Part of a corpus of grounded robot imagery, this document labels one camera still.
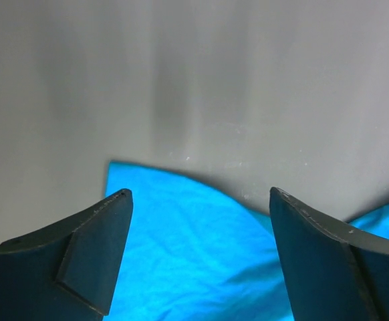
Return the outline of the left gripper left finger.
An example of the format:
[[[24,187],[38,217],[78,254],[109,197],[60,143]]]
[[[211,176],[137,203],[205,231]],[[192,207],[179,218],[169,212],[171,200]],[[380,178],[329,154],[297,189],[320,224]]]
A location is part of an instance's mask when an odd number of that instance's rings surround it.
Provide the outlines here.
[[[133,211],[121,189],[0,244],[0,320],[102,320],[110,313]]]

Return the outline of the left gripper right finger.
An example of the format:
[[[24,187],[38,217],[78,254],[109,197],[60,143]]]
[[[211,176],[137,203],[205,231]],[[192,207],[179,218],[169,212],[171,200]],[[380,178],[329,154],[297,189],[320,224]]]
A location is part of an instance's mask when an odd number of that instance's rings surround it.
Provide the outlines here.
[[[269,212],[295,320],[389,320],[389,239],[273,187]]]

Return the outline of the blue t shirt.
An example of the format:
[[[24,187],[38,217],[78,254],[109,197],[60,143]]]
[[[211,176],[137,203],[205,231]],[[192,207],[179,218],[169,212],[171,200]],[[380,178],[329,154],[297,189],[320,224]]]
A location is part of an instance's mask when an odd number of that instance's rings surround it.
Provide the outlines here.
[[[110,320],[295,320],[271,218],[190,178],[112,162],[132,221]],[[348,223],[389,239],[389,205]]]

